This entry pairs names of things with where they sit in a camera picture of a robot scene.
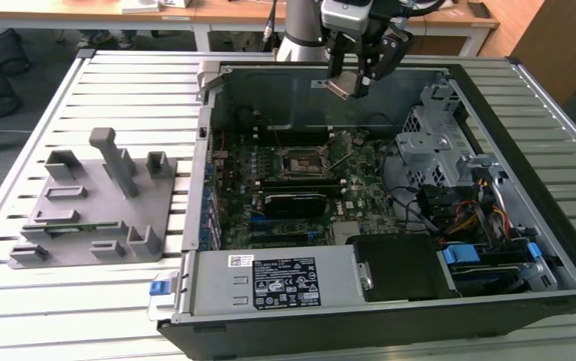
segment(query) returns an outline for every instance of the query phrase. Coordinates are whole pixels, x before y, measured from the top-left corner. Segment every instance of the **table leg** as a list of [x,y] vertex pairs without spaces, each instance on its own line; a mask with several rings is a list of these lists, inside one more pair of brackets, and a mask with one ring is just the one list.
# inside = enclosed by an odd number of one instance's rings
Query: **table leg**
[[194,32],[194,42],[197,43],[197,51],[209,52],[209,24],[193,24],[191,31]]
[[490,28],[471,28],[471,32],[459,50],[459,56],[477,56],[485,43]]

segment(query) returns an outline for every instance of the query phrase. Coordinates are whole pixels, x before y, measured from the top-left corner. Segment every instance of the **red cable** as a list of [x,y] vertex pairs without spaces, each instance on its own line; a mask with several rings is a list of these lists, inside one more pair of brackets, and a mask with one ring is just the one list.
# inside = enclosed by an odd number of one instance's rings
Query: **red cable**
[[457,205],[457,208],[455,208],[455,223],[457,223],[457,220],[459,219],[459,210],[461,210],[461,208],[465,206],[465,205],[467,205],[467,204],[470,204],[470,203],[474,203],[475,201],[463,201],[463,202],[461,202],[458,205]]

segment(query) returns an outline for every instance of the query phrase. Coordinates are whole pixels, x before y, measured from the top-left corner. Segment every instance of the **aluminum table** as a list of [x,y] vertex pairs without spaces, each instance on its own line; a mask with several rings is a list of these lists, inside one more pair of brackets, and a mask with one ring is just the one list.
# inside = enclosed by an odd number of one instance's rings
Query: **aluminum table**
[[[254,53],[99,51],[75,59],[0,188],[0,359],[183,360],[147,319],[149,281],[179,265],[198,103],[201,60],[269,60]],[[576,126],[521,65],[503,59],[409,56],[458,62],[475,82],[576,227]],[[86,145],[94,126],[115,129],[131,157],[163,150],[179,159],[163,258],[158,262],[13,270],[7,253],[34,206],[54,149],[98,159]],[[470,127],[489,149],[475,125]],[[509,360],[576,358],[576,314],[551,317],[506,336],[271,359]]]

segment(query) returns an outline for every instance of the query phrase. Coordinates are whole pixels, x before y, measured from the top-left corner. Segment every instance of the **warning label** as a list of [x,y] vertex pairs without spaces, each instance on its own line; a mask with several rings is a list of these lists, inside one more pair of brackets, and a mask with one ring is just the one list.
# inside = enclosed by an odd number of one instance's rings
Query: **warning label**
[[253,261],[251,278],[257,310],[321,305],[314,258]]

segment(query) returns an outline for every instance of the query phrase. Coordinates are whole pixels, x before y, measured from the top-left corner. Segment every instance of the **metal bracket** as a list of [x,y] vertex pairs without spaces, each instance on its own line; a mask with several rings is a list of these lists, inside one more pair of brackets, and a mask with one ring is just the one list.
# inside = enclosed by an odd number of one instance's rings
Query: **metal bracket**
[[405,163],[415,161],[415,154],[434,153],[435,150],[450,150],[451,145],[443,135],[425,133],[399,133],[397,135],[397,145]]
[[475,156],[463,155],[455,162],[458,181],[470,180],[471,168],[489,168],[497,164],[497,158],[490,154],[478,154]]
[[198,64],[197,83],[197,101],[205,104],[209,90],[223,83],[221,77],[221,62],[207,61]]

